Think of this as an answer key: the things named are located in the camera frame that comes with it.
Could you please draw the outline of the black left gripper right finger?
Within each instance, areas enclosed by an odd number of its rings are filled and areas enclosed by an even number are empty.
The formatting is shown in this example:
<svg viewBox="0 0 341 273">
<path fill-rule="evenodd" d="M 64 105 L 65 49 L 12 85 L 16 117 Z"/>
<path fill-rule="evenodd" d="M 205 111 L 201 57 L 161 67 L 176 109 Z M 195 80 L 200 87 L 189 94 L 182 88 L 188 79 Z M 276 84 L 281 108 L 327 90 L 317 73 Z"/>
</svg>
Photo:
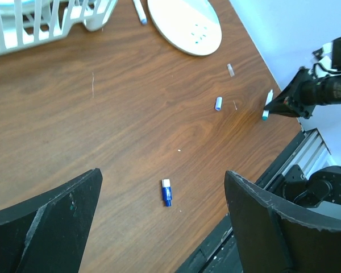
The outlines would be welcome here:
<svg viewBox="0 0 341 273">
<path fill-rule="evenodd" d="M 341 272 L 341 220 L 270 193 L 234 171 L 224 190 L 244 272 Z"/>
</svg>

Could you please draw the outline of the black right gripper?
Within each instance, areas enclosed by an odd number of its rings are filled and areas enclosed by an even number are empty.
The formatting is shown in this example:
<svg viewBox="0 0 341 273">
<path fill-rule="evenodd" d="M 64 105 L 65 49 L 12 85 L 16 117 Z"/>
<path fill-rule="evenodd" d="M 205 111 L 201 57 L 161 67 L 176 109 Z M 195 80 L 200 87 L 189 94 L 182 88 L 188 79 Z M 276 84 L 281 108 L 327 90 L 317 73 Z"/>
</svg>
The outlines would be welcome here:
<svg viewBox="0 0 341 273">
<path fill-rule="evenodd" d="M 341 105 L 341 75 L 314 79 L 307 70 L 301 69 L 264 110 L 270 114 L 309 119 L 316 106 L 326 105 Z"/>
</svg>

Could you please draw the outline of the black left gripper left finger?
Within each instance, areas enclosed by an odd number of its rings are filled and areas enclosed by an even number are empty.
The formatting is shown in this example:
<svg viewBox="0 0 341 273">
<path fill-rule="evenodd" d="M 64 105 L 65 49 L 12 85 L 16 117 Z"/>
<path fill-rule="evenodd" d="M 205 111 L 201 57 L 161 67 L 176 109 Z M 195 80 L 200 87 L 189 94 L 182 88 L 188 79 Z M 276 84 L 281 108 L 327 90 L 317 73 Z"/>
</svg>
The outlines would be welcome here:
<svg viewBox="0 0 341 273">
<path fill-rule="evenodd" d="M 78 272 L 102 180 L 91 169 L 0 210 L 0 272 Z"/>
</svg>

